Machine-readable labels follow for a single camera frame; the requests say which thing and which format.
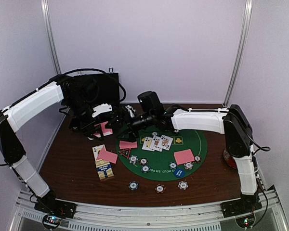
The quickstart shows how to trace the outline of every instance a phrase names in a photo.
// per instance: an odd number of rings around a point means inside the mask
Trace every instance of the deck of cards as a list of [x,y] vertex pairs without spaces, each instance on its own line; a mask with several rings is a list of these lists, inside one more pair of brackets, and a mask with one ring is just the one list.
[[158,151],[169,150],[172,144],[173,138],[162,135],[161,137],[153,136],[146,137],[142,149],[147,151]]

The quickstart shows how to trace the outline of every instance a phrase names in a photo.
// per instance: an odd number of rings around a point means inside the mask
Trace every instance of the red round object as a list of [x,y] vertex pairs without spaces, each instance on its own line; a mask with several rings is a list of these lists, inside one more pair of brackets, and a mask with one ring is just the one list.
[[223,151],[223,158],[224,158],[224,160],[226,161],[226,163],[227,163],[230,167],[232,167],[232,168],[234,168],[234,169],[237,169],[235,160],[234,160],[233,157],[227,152],[226,149]]

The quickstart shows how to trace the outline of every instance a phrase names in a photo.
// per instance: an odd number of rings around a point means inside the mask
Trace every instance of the pink card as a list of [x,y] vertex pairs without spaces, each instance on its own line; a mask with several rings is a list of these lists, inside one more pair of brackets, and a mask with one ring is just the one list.
[[[95,127],[98,125],[101,125],[102,128],[102,132],[104,136],[108,136],[112,134],[112,129],[111,128],[105,128],[106,124],[108,123],[108,121],[100,123],[100,124],[96,124],[94,125]],[[99,132],[94,134],[96,137],[101,137],[101,134]]]
[[102,160],[109,161],[110,163],[115,164],[117,162],[117,158],[118,158],[118,154],[108,152],[108,151],[106,151],[105,148],[103,148],[103,149],[101,149],[96,160],[102,159]]
[[190,150],[190,149],[175,152],[174,158],[175,158],[175,161],[177,162],[178,165],[185,164],[187,162],[195,161],[192,150]]
[[127,149],[127,148],[137,148],[137,141],[136,142],[127,142],[127,141],[120,141],[120,149]]

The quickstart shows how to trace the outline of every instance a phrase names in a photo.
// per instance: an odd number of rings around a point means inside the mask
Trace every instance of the metal frame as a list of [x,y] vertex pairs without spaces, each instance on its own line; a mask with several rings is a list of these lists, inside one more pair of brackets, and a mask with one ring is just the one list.
[[235,65],[232,71],[229,87],[226,93],[225,100],[223,102],[223,106],[228,107],[229,101],[236,83],[236,78],[240,70],[240,65],[241,61],[243,58],[243,51],[246,45],[247,41],[247,36],[249,33],[250,29],[250,19],[251,19],[251,12],[252,12],[252,5],[253,5],[253,0],[246,0],[245,4],[245,12],[244,12],[244,17],[243,17],[243,24],[242,24],[242,30],[241,30],[241,37],[240,37],[240,43],[239,47],[236,53],[236,60],[235,60]]
[[[30,192],[20,192],[8,230],[19,230],[22,218],[41,222],[45,214],[34,210],[34,204],[29,201],[31,195]],[[279,230],[288,231],[276,191],[267,191],[266,195],[269,200],[268,208],[273,209]],[[262,193],[259,196],[263,205],[259,211],[264,211],[266,200]],[[202,231],[206,230],[205,227],[214,227],[215,229],[207,228],[207,230],[220,231],[220,222],[234,219],[234,217],[223,218],[220,203],[169,207],[116,207],[76,203],[74,219],[64,219],[60,227],[72,231],[187,231],[197,228]]]
[[59,65],[58,55],[57,55],[56,47],[54,45],[53,30],[52,30],[52,24],[51,24],[49,8],[48,8],[48,0],[41,0],[41,5],[42,5],[43,18],[44,18],[45,25],[46,25],[46,31],[48,35],[48,41],[49,41],[52,58],[53,58],[53,66],[55,68],[56,73],[61,74],[61,68]]

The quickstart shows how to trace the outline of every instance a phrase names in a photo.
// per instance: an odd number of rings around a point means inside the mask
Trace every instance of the poker chip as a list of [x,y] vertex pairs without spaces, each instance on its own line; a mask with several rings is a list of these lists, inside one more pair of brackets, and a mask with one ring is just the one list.
[[149,171],[150,171],[150,166],[149,165],[143,165],[142,167],[141,167],[141,171],[143,172],[143,173],[148,173]]
[[200,163],[201,162],[201,157],[199,155],[195,156],[195,162]]
[[177,178],[182,178],[185,176],[185,171],[181,168],[177,168],[175,171],[174,171],[174,175],[177,177]]
[[166,190],[166,187],[165,185],[163,184],[158,184],[156,187],[155,187],[155,192],[156,193],[164,193]]
[[131,155],[130,156],[130,163],[131,164],[136,164],[137,163],[137,160],[138,160],[138,157],[136,155]]
[[186,190],[188,188],[188,183],[186,181],[180,181],[178,187],[181,190]]
[[170,162],[169,165],[168,165],[168,167],[169,167],[170,169],[176,169],[176,168],[178,167],[178,165],[177,165],[177,163],[175,163],[175,162]]
[[148,164],[148,159],[147,159],[147,158],[141,158],[141,159],[139,160],[139,163],[140,163],[141,165],[147,165],[147,164]]
[[193,164],[191,163],[191,162],[187,162],[187,163],[185,163],[184,164],[184,168],[186,169],[186,170],[191,170],[191,169],[193,169]]
[[135,191],[137,190],[139,187],[139,184],[135,181],[132,181],[129,183],[129,189],[132,190],[132,191]]

